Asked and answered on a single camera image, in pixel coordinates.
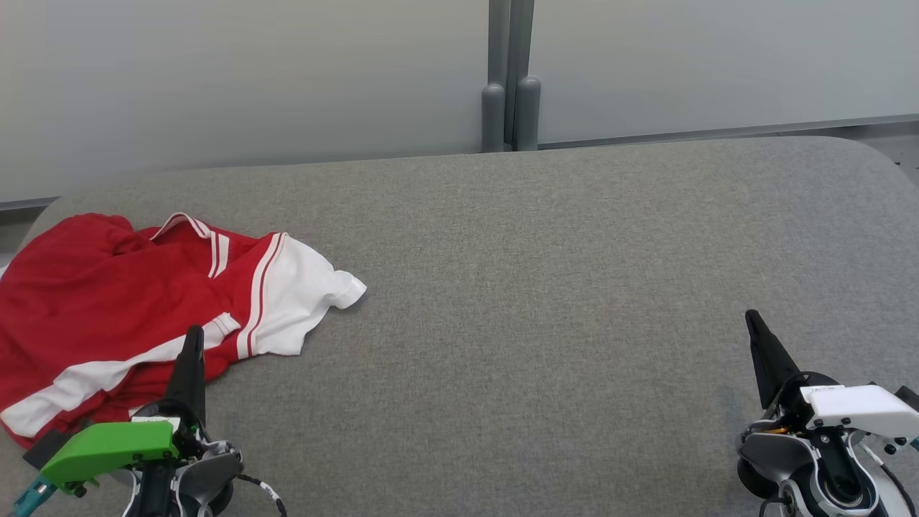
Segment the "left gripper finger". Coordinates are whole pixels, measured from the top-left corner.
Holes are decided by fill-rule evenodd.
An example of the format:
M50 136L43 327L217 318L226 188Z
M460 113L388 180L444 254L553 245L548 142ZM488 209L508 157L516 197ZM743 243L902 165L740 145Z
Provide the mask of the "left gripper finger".
M204 341L203 327L188 328L165 390L167 406L196 424L206 420Z

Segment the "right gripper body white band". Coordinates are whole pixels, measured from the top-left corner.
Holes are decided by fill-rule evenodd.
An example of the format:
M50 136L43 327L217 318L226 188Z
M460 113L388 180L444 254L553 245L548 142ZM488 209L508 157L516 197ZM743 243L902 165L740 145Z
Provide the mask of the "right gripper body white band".
M842 428L888 439L917 439L917 392L900 386L845 386L823 374L803 372L788 380L772 402L794 432Z

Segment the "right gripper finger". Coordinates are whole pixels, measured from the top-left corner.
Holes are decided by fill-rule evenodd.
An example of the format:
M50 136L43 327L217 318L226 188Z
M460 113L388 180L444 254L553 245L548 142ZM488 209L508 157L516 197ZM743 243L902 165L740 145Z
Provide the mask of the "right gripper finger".
M762 409L767 409L781 392L785 382L797 376L801 370L758 311L747 310L745 323L750 337L760 405Z

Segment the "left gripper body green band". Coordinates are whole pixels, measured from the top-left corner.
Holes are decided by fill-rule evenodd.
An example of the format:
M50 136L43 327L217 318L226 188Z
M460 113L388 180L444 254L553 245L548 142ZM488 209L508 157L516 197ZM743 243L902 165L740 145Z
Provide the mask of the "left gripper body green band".
M198 435L204 429L205 405L160 400L129 420L91 424L75 433L39 473L60 490L75 493L79 485L118 469L186 461L200 451Z

